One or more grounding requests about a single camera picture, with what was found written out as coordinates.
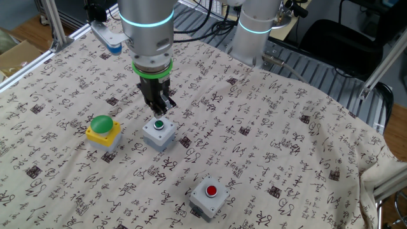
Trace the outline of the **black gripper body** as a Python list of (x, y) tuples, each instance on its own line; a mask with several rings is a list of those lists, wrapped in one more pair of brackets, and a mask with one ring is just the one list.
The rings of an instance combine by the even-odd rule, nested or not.
[(140, 78), (140, 82), (137, 84), (138, 89), (142, 92), (144, 100), (146, 102), (156, 102), (164, 95), (169, 98), (169, 78), (162, 79), (147, 79)]

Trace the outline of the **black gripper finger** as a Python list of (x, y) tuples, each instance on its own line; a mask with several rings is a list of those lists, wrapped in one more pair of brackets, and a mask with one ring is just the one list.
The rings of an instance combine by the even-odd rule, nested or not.
[(158, 101), (158, 93), (157, 92), (147, 92), (144, 96), (144, 100), (146, 104), (151, 108), (154, 117), (157, 118), (159, 116), (159, 101)]
[(163, 91), (160, 92), (160, 102), (161, 104), (159, 105), (159, 108), (161, 113), (158, 115), (160, 118), (177, 106), (177, 104), (169, 96), (165, 95)]

